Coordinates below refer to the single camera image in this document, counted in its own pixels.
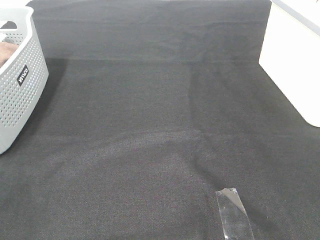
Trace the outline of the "brown towel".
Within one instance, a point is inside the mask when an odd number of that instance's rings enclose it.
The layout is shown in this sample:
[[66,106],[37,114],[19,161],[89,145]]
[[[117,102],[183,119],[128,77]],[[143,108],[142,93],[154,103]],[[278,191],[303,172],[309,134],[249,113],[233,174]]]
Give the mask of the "brown towel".
[[18,47],[19,46],[17,44],[9,42],[0,43],[0,67],[2,67],[8,61]]

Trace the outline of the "clear tape strip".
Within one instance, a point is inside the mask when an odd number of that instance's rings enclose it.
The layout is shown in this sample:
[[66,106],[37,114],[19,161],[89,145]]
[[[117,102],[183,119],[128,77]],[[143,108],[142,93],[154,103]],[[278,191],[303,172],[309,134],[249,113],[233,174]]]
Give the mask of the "clear tape strip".
[[215,192],[225,240],[254,240],[252,227],[236,188]]

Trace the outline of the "grey perforated laundry basket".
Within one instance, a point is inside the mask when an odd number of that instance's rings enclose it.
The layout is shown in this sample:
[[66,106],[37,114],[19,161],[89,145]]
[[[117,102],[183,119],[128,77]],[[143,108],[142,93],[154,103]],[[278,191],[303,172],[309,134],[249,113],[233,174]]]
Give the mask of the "grey perforated laundry basket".
[[0,68],[0,152],[8,150],[32,114],[49,72],[29,6],[0,7],[0,20],[16,28],[2,28],[0,40],[17,46]]

